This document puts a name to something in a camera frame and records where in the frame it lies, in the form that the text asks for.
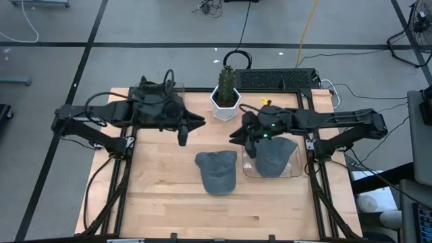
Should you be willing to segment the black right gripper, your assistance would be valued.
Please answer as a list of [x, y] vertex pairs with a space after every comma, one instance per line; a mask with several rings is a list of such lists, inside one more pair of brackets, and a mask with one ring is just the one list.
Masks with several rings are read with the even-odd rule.
[[272, 115], [267, 111], [259, 111], [258, 113], [245, 112], [242, 115], [242, 127], [229, 135], [232, 138], [232, 143], [249, 146], [255, 140], [270, 140], [269, 127], [271, 119]]

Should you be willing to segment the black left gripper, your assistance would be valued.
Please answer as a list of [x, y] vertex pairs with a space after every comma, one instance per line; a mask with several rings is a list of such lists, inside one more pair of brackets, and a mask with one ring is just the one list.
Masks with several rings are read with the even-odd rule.
[[[167, 98], [159, 103], [149, 106], [154, 123], [154, 127], [159, 131], [177, 131], [180, 126], [180, 120], [184, 114], [184, 99], [179, 96]], [[187, 112], [185, 114], [187, 129], [189, 132], [205, 125], [205, 118], [195, 113]]]

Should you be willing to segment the grey baseball cap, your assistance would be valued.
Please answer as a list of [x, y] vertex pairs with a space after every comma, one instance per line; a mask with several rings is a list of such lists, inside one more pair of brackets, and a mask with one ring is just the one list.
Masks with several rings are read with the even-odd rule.
[[195, 163], [208, 194], [226, 195], [236, 187], [236, 151], [200, 152]]
[[256, 143], [255, 167], [264, 178], [298, 177], [298, 144], [281, 136], [260, 140]]

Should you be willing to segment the white hexagonal plant pot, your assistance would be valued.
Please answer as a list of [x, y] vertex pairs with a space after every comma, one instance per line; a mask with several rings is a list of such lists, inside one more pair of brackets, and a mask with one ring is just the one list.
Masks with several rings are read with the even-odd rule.
[[235, 103], [231, 107], [221, 107], [217, 104], [218, 92], [219, 87], [216, 86], [210, 96], [213, 116], [223, 122], [227, 122], [236, 116], [242, 95], [236, 89], [234, 89]]

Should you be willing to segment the green cactus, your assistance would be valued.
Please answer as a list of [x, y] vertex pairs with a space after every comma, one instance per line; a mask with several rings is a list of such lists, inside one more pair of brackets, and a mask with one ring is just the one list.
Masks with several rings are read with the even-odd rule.
[[218, 104], [222, 107], [232, 107], [236, 98], [234, 93], [235, 71], [230, 65], [223, 67], [219, 74], [218, 82]]

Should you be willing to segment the black perforated metal case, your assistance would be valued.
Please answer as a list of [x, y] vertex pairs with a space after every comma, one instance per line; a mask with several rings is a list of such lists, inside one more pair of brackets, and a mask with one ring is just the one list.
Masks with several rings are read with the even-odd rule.
[[235, 71], [236, 88], [300, 90], [318, 89], [321, 79], [315, 68], [242, 69]]

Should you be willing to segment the white round container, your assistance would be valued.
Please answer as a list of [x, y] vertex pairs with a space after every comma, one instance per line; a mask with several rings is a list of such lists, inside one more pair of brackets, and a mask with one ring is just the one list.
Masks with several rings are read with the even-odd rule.
[[374, 213], [377, 210], [377, 201], [369, 195], [360, 195], [356, 198], [357, 209], [363, 213]]

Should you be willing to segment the black floor bar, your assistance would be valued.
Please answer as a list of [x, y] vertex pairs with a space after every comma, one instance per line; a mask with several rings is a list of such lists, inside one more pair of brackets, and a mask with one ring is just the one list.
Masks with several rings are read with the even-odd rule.
[[401, 180], [414, 179], [414, 163], [407, 163], [387, 171], [379, 172], [377, 175], [368, 175], [365, 178], [354, 180], [351, 183], [355, 194], [370, 192], [387, 186], [396, 186]]

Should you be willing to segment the white cylinder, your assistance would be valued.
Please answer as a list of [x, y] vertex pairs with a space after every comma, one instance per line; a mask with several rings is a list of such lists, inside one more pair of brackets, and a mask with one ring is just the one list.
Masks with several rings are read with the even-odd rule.
[[379, 216], [381, 224], [391, 230], [400, 230], [402, 228], [402, 212], [401, 211], [385, 211]]

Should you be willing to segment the grey desk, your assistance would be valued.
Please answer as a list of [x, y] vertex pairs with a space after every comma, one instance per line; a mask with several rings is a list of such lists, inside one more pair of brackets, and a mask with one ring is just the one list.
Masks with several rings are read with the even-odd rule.
[[422, 94], [411, 90], [407, 97], [414, 177], [417, 182], [432, 187], [432, 126], [427, 126], [421, 115]]

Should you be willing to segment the black desk device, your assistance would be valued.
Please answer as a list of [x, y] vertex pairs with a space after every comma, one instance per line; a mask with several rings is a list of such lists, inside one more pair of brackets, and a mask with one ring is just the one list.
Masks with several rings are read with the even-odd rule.
[[419, 105], [421, 117], [426, 126], [432, 126], [432, 85], [421, 90], [423, 101]]

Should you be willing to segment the grey metal foot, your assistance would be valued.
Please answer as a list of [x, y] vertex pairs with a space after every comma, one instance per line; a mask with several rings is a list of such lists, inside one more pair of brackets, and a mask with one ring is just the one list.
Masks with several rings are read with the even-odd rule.
[[29, 76], [1, 76], [0, 84], [22, 84], [25, 86], [30, 86], [32, 80]]

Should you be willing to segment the black caster base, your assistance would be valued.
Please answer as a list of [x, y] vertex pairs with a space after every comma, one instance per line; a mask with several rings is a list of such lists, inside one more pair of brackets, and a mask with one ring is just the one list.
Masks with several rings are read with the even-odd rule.
[[0, 127], [5, 125], [13, 117], [14, 114], [11, 111], [11, 105], [0, 104]]

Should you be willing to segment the grey trolley base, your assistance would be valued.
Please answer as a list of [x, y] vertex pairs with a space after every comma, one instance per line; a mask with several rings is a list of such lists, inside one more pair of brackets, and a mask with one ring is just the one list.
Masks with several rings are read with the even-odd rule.
[[66, 8], [70, 7], [70, 0], [8, 0], [12, 5], [31, 4], [31, 5], [63, 5]]

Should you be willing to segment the black keyboard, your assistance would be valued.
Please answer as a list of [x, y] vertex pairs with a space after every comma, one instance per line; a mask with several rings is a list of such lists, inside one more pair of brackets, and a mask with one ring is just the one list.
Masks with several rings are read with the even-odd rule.
[[412, 204], [417, 243], [432, 243], [432, 211]]

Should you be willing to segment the black floor fan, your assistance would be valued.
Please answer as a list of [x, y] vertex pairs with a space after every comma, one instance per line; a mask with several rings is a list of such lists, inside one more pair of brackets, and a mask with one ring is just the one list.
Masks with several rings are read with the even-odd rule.
[[[414, 47], [421, 53], [428, 54], [424, 64], [413, 63], [401, 58], [395, 52], [393, 44], [395, 39], [406, 36], [413, 41]], [[391, 56], [415, 68], [422, 68], [432, 60], [432, 0], [414, 0], [410, 5], [410, 12], [403, 30], [390, 36], [387, 45], [391, 51]]]

